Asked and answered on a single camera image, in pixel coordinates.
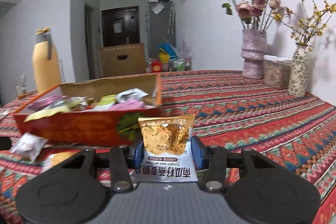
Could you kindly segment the orange cracker snack packet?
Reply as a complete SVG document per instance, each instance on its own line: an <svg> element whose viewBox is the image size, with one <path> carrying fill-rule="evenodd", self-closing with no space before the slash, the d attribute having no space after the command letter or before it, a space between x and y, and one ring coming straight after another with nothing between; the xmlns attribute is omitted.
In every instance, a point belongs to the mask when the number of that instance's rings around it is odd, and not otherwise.
<svg viewBox="0 0 336 224"><path fill-rule="evenodd" d="M191 149L195 116L139 118L143 159L135 182L197 182Z"/></svg>

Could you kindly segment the wooden chair back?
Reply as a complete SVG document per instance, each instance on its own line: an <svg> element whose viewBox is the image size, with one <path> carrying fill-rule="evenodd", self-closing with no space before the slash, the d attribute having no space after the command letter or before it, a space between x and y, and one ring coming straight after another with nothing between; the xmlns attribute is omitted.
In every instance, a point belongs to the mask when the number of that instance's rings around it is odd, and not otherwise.
<svg viewBox="0 0 336 224"><path fill-rule="evenodd" d="M143 43L102 47L99 53L103 77L146 73Z"/></svg>

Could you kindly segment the patterned red tablecloth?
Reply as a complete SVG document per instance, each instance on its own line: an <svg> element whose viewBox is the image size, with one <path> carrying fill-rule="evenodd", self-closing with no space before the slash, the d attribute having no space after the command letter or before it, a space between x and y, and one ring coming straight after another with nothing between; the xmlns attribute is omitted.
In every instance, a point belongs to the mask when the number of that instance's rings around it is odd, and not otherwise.
<svg viewBox="0 0 336 224"><path fill-rule="evenodd" d="M48 140L32 162L1 152L1 221L86 223L102 214L114 223L184 223L167 207L182 196L196 223L329 223L335 219L335 106L297 98L236 71L158 73L158 117L194 115L205 145L197 182L135 182L134 143L112 147ZM21 138L13 113L36 97L6 106L1 135ZM100 100L52 96L33 113L58 106L105 111L148 94L132 88Z"/></svg>

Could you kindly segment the white crumpled snack packet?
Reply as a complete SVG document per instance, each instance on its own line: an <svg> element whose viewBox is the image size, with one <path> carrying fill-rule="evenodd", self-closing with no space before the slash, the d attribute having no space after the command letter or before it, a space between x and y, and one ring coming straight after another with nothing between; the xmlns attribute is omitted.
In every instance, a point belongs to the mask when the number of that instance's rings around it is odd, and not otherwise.
<svg viewBox="0 0 336 224"><path fill-rule="evenodd" d="M34 162L47 142L48 140L43 137L24 133L11 147L10 152Z"/></svg>

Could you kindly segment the woven tissue box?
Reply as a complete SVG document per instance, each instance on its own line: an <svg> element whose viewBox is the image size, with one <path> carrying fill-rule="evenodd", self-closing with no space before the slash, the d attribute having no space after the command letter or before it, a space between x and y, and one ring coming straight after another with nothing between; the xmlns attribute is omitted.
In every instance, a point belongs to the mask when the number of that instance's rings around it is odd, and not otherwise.
<svg viewBox="0 0 336 224"><path fill-rule="evenodd" d="M264 56L264 84L276 89L287 89L292 59L272 55Z"/></svg>

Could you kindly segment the pink textured vase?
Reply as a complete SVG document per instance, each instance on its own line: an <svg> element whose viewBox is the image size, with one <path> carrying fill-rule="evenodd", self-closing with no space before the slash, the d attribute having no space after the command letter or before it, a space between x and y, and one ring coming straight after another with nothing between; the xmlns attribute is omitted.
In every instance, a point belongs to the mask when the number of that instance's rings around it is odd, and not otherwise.
<svg viewBox="0 0 336 224"><path fill-rule="evenodd" d="M242 75L250 79L264 78L266 32L255 28L244 29L241 57L244 59Z"/></svg>

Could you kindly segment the floral ceramic vase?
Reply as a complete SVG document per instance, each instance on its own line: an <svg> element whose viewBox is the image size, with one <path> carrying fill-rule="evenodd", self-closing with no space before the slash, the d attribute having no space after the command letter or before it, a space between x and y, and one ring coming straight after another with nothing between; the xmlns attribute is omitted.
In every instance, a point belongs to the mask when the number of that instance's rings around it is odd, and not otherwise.
<svg viewBox="0 0 336 224"><path fill-rule="evenodd" d="M295 97L304 97L307 86L308 54L307 46L298 44L291 64L288 93Z"/></svg>

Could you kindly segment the dark entrance door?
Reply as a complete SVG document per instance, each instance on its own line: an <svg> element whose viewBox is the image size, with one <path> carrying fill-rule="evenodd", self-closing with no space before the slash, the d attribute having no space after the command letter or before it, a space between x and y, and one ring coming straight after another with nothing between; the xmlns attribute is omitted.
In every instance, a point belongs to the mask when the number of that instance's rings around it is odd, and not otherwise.
<svg viewBox="0 0 336 224"><path fill-rule="evenodd" d="M102 10L104 47L140 43L138 6Z"/></svg>

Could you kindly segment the yellow thermos jug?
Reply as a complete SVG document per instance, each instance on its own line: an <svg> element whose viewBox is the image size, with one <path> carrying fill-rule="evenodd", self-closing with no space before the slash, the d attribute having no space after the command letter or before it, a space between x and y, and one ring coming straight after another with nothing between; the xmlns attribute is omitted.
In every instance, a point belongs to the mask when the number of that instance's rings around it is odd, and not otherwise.
<svg viewBox="0 0 336 224"><path fill-rule="evenodd" d="M33 50L34 79L39 94L61 84L59 58L49 27L37 30Z"/></svg>

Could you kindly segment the glass cup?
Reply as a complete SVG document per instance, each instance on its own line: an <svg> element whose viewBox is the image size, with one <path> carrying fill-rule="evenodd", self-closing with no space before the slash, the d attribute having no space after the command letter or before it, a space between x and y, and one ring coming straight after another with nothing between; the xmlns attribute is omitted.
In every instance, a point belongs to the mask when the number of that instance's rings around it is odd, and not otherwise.
<svg viewBox="0 0 336 224"><path fill-rule="evenodd" d="M17 93L18 98L23 98L27 94L27 86L26 86L26 76L21 75L21 77L17 80L17 83L15 85L15 91Z"/></svg>

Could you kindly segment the grey refrigerator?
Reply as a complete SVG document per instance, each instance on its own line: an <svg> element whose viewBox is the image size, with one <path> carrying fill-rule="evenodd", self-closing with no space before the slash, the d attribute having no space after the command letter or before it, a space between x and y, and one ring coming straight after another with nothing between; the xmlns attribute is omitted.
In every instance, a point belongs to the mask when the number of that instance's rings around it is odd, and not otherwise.
<svg viewBox="0 0 336 224"><path fill-rule="evenodd" d="M158 58L161 44L176 47L175 8L173 0L149 0L147 3L148 56Z"/></svg>

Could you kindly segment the yellow blossom branches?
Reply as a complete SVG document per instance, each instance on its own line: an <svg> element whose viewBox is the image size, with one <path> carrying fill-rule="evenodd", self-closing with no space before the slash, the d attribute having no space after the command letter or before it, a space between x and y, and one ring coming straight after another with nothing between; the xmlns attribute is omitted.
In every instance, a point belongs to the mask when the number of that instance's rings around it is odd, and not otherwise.
<svg viewBox="0 0 336 224"><path fill-rule="evenodd" d="M321 37L327 29L328 22L335 15L335 2L323 0L323 6L319 8L312 1L312 11L309 14L305 6L305 0L300 0L301 12L294 12L288 6L272 11L270 17L277 23L290 29L290 38L299 46L311 47L310 41L315 37Z"/></svg>

